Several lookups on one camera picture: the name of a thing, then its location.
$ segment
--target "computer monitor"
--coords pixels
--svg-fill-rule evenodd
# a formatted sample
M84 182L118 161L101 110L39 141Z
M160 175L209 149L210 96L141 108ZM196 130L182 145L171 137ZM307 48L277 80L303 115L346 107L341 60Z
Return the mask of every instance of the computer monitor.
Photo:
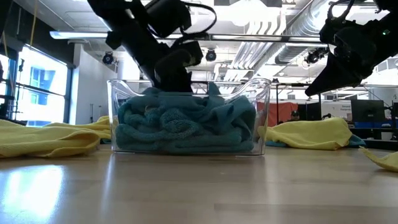
M395 115L398 116L398 103L393 103L392 104L392 111L391 111L391 115Z
M384 102L382 100L351 100L354 122L383 122Z

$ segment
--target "clear plastic bin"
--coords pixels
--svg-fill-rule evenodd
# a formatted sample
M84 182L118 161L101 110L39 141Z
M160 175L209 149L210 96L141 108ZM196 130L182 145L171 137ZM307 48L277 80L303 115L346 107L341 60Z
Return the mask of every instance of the clear plastic bin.
M265 153L265 144L262 136L258 135L257 128L259 126L263 126L267 123L267 115L268 115L268 107L269 107L269 98L270 98L270 89L271 89L271 81L264 78L254 78L249 80L247 83L233 83L233 82L214 82L219 88L220 92L224 90L229 90L232 92L227 95L217 95L219 97L224 98L227 103L230 100L236 99L240 96L246 96L250 103L256 109L256 118L254 130L252 132L252 149L245 151L233 151L233 152L212 152L211 147L209 147L210 152L206 150L206 152L198 152L195 151L193 153L185 151L184 153L178 152L173 153L165 150L153 151L153 150L142 150L142 149L134 149L133 143L129 146L129 149L123 149L123 147L118 147L116 142L116 128L119 125L118 120L118 110L121 105L126 102L128 99L132 97L145 97L142 93L139 93L140 85L145 85L144 80L135 80L135 81L125 81L125 80L108 80L108 102L109 102L109 117L110 117L110 125L111 125L111 135L112 135L112 150L116 152L144 152L144 153L156 153L156 154L231 154L231 155L244 155L244 156L254 156L254 155L263 155ZM207 82L198 82L193 83L192 86L199 86L202 92L206 92L208 90ZM207 94L193 94L193 95L184 95L183 97L200 97L205 98L208 97Z

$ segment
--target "transparent container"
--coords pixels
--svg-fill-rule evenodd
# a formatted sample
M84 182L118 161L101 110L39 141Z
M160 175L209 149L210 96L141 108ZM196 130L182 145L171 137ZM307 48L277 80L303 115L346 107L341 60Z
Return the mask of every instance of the transparent container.
M258 134L257 128L267 123L271 81L254 78L246 83L194 82L192 84L195 90L194 94L148 94L149 90L140 91L145 86L150 86L145 80L108 80L113 151L242 156L265 153L264 140ZM231 93L212 95L209 89L214 90L215 86L220 89L221 93ZM234 116L229 117L224 113L211 111L211 113L191 118L191 115L188 114L197 112L187 106L190 105L192 99L194 99L195 105L196 102L204 103L203 101L206 101L200 105L204 107L217 102L217 109L224 108L224 106L229 108L226 114L241 115L234 119ZM239 107L245 108L249 112L239 113ZM216 119L207 120L205 116Z

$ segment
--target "table surface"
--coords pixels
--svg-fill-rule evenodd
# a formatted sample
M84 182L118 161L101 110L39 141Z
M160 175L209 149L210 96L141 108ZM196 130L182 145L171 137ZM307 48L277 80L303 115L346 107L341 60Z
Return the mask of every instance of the table surface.
M390 152L375 151L378 156ZM0 223L398 223L398 174L357 149L3 159Z
M392 131L392 128L349 128L350 130Z

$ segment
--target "black cable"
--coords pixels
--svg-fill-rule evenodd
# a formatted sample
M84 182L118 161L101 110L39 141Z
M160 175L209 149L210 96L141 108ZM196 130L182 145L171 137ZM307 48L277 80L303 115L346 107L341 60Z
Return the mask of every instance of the black cable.
M186 33L181 27L180 28L180 32L182 34L182 37L178 38L173 43L172 47L174 47L174 46L176 46L178 44L181 44L182 42L184 42L186 40L192 40L192 39L195 39L195 38L206 37L207 36L207 31L209 31L217 22L217 13L212 7L206 6L206 5L202 5L202 4L192 3L192 2L185 2L185 5L189 6L189 7L199 7L199 8L202 8L202 9L209 10L210 12L212 12L214 14L214 20L206 29L204 29L202 31L199 31L199 32L193 32L193 33L190 33L190 34Z
M353 5L354 5L354 2L355 2L355 0L351 0L351 1L348 3L347 9L343 12L343 14L342 14L339 18L346 19L346 17L348 16L349 11L351 10L351 8L352 8Z
M333 3L330 5L329 10L328 10L328 19L331 19L331 18L333 17L332 9L333 9L333 7L334 7L335 5L340 4L340 3L343 3L343 2L348 2L348 1L350 1L350 2L349 2L349 4L348 4L347 9L344 11L344 13L343 13L339 18L341 18L344 14L346 14L346 15L345 15L345 17L346 17L346 16L348 15L348 13L349 13L349 10L350 10L351 7L353 6L355 0L339 0L339 1L337 1L337 2L333 2Z

